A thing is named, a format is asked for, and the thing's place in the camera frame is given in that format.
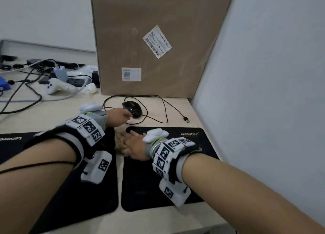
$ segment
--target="computer mouse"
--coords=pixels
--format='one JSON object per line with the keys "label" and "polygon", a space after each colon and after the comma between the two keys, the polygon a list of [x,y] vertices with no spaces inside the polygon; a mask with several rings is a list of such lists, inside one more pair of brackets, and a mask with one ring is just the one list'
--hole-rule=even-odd
{"label": "computer mouse", "polygon": [[122,103],[122,107],[132,113],[133,118],[140,118],[142,114],[141,107],[135,101],[126,101]]}

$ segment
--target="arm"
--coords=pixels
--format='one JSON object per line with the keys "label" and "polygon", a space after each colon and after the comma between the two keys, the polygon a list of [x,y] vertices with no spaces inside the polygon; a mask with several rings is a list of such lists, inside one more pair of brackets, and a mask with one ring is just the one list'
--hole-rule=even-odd
{"label": "arm", "polygon": [[[122,133],[122,152],[133,159],[150,159],[144,135]],[[205,154],[187,157],[182,179],[240,234],[325,233],[321,225],[257,179]]]}
{"label": "arm", "polygon": [[[106,127],[117,127],[131,117],[127,110],[107,111]],[[67,161],[28,167],[0,174],[1,233],[28,233],[76,161],[75,151],[66,142],[53,138],[40,142],[0,165],[0,171],[42,162]]]}

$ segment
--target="desk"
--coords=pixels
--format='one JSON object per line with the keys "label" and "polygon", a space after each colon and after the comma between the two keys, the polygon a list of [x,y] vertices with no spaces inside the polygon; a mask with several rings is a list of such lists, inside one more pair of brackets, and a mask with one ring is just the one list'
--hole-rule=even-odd
{"label": "desk", "polygon": [[[6,80],[21,80],[26,74],[20,72],[6,73],[1,75]],[[45,86],[34,83],[32,85],[38,92],[45,94]],[[3,97],[10,97],[11,91],[4,92]],[[17,93],[17,98],[31,98],[34,94],[31,90],[23,86]],[[18,133],[42,131],[51,128],[63,120],[69,119],[78,113],[81,104],[87,102],[96,102],[102,104],[108,96],[102,96],[100,93],[84,95],[78,94],[76,97],[54,102],[42,102],[21,113],[0,115],[0,133]],[[139,98],[148,108],[149,115],[157,120],[165,120],[165,112],[162,101],[158,98]],[[168,126],[168,127],[202,127],[197,115],[192,109],[187,99],[166,98],[166,100],[181,111],[189,118],[190,123],[186,123],[181,115],[168,104],[166,105],[169,122],[160,124],[152,119],[147,118],[140,126]],[[107,102],[110,107],[122,107],[124,98],[115,97]],[[27,103],[12,103],[8,106],[7,111],[15,110],[26,106]],[[118,130],[125,130],[127,125],[118,127]],[[206,203],[186,204],[177,209],[174,206],[139,210],[126,212],[121,207],[121,191],[123,178],[123,161],[122,155],[117,155],[117,177],[119,191],[118,208],[107,215],[96,217],[81,223],[58,229],[55,234],[170,234],[192,231],[193,233],[203,233],[212,226],[225,224],[222,219]]]}

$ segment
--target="mouse pad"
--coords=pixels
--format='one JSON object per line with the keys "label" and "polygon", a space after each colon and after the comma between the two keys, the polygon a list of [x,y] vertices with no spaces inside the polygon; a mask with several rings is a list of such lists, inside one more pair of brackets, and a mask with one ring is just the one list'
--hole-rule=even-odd
{"label": "mouse pad", "polygon": [[[142,134],[159,127],[130,126],[131,130]],[[169,133],[168,138],[185,137],[199,144],[203,153],[211,157],[218,156],[201,128],[161,127]],[[121,206],[125,211],[132,212],[141,209],[173,206],[173,203],[159,189],[161,177],[152,169],[152,160],[137,161],[124,158]],[[203,200],[192,191],[187,203],[198,203]]]}
{"label": "mouse pad", "polygon": [[[0,164],[19,154],[23,145],[37,132],[0,134]],[[114,130],[106,130],[106,139],[99,150],[114,150]],[[38,234],[95,218],[115,211],[118,207],[116,153],[103,181],[98,184],[83,183],[80,175],[86,162],[73,170],[51,199],[30,231]]]}

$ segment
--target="brown cardboard box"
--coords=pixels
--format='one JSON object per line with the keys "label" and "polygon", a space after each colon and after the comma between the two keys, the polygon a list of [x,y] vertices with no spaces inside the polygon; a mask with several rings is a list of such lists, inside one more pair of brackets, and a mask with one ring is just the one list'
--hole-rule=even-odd
{"label": "brown cardboard box", "polygon": [[[192,98],[230,1],[92,0],[102,94]],[[160,59],[143,39],[157,25],[172,47]]]}

